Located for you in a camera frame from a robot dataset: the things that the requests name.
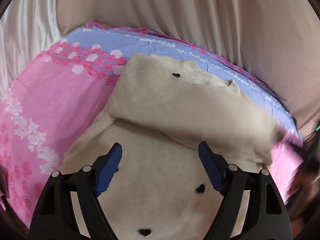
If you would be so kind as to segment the cream knit sweater black hearts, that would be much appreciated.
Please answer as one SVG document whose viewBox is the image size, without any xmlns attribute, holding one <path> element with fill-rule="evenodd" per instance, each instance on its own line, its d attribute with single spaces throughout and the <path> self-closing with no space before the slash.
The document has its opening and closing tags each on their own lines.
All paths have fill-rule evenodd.
<svg viewBox="0 0 320 240">
<path fill-rule="evenodd" d="M 104 109 L 69 148 L 73 173 L 123 149 L 118 172 L 99 202 L 119 239 L 203 239 L 222 197 L 201 164 L 198 145 L 244 171 L 272 164 L 285 132 L 233 80 L 196 62 L 133 54 Z"/>
</svg>

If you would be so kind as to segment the pink blue floral bedsheet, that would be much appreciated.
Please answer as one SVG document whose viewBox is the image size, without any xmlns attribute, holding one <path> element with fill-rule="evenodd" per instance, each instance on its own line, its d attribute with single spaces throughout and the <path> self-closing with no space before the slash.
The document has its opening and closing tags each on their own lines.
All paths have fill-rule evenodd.
<svg viewBox="0 0 320 240">
<path fill-rule="evenodd" d="M 234 80 L 285 127 L 287 140 L 302 142 L 275 93 L 223 57 L 148 29 L 88 23 L 41 52 L 1 98 L 1 165 L 8 171 L 8 202 L 25 225 L 49 175 L 103 109 L 134 53 L 195 61 L 209 73 Z"/>
</svg>

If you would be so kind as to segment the beige curtain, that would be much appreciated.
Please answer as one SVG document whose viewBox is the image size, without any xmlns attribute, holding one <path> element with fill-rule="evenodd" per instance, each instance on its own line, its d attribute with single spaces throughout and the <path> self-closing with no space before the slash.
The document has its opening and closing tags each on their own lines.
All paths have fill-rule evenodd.
<svg viewBox="0 0 320 240">
<path fill-rule="evenodd" d="M 319 18 L 308 0 L 57 0 L 63 33 L 142 27 L 214 52 L 268 84 L 309 135 L 319 120 Z"/>
</svg>

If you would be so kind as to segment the white satin curtain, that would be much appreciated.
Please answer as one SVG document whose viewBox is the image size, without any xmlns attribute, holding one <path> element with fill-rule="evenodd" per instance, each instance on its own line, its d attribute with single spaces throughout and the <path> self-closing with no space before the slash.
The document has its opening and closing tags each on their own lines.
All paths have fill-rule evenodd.
<svg viewBox="0 0 320 240">
<path fill-rule="evenodd" d="M 1 96 L 27 64 L 61 36 L 57 0 L 11 0 L 1 16 Z"/>
</svg>

